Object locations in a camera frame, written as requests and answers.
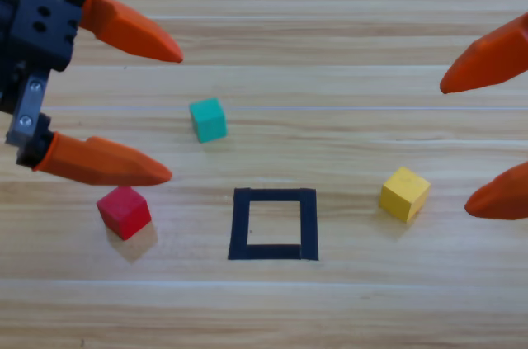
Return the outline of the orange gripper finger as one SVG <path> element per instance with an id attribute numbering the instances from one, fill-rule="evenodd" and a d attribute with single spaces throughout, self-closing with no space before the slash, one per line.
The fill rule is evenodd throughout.
<path id="1" fill-rule="evenodd" d="M 444 94 L 504 83 L 527 71 L 527 15 L 474 41 L 440 82 Z"/>
<path id="2" fill-rule="evenodd" d="M 16 163 L 92 186 L 155 186 L 172 172 L 160 162 L 123 144 L 100 137 L 75 139 L 50 130 L 50 118 L 40 114 L 32 133 L 15 133 Z"/>
<path id="3" fill-rule="evenodd" d="M 515 220 L 527 217 L 527 163 L 495 177 L 479 188 L 466 202 L 473 217 Z"/>
<path id="4" fill-rule="evenodd" d="M 128 54 L 180 63 L 184 54 L 158 23 L 117 0 L 65 0 L 82 8 L 79 26 Z"/>

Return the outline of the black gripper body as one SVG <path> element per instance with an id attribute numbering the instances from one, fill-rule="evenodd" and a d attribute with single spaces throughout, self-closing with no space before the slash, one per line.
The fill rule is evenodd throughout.
<path id="1" fill-rule="evenodd" d="M 64 71 L 83 16 L 67 0 L 1 0 L 1 111 L 12 115 L 6 142 L 21 147 L 36 131 L 52 70 Z"/>

